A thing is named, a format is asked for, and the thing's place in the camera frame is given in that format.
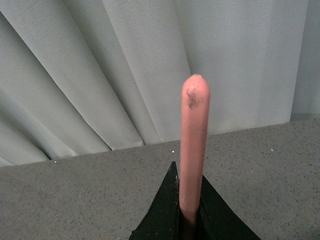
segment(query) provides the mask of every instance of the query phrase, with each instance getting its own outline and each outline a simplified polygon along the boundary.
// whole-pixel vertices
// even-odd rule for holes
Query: black holder
[[[179,240],[179,178],[172,162],[147,214],[129,240]],[[260,240],[202,176],[195,240]]]

